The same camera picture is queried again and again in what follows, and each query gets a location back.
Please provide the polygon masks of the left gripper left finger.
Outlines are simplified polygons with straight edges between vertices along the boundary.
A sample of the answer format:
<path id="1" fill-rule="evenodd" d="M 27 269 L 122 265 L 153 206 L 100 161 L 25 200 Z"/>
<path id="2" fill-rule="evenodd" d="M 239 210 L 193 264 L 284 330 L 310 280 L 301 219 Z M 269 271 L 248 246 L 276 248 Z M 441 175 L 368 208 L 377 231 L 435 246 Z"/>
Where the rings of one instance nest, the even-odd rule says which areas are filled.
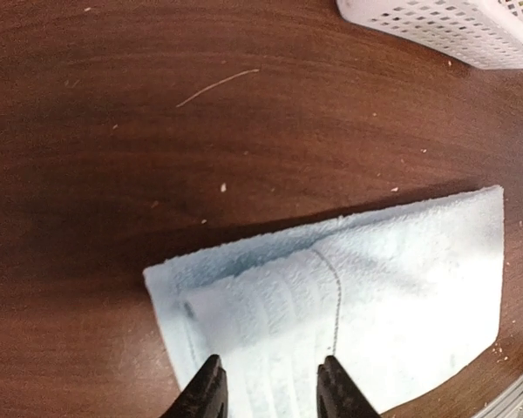
<path id="1" fill-rule="evenodd" d="M 227 418 L 228 380 L 221 358 L 210 355 L 161 418 Z"/>

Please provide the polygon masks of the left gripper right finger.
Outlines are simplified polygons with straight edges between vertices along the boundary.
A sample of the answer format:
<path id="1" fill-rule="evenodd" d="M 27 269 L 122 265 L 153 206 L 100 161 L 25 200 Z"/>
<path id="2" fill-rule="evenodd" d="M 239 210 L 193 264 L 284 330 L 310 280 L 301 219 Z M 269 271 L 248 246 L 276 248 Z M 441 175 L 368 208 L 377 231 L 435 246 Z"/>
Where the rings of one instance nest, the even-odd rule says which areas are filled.
<path id="1" fill-rule="evenodd" d="M 318 366 L 316 408 L 319 418 L 379 418 L 335 356 Z"/>

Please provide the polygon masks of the light blue towel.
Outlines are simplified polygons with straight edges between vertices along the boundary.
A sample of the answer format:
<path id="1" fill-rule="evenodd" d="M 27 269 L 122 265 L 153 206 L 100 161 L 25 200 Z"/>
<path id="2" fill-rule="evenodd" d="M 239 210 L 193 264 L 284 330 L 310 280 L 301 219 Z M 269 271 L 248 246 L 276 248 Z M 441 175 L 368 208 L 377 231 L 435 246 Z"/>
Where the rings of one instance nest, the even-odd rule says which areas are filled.
<path id="1" fill-rule="evenodd" d="M 499 333 L 504 191 L 292 227 L 144 271 L 185 387 L 208 356 L 232 417 L 313 417 L 333 355 L 378 412 L 428 393 Z"/>

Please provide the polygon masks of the white plastic basket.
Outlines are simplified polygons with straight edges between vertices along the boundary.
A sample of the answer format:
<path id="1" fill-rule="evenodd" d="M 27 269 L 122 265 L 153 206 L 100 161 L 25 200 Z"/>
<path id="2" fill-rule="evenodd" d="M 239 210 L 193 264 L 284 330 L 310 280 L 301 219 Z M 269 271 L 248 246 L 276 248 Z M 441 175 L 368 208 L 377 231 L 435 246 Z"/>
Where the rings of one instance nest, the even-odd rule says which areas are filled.
<path id="1" fill-rule="evenodd" d="M 336 3 L 343 19 L 481 70 L 523 70 L 523 0 Z"/>

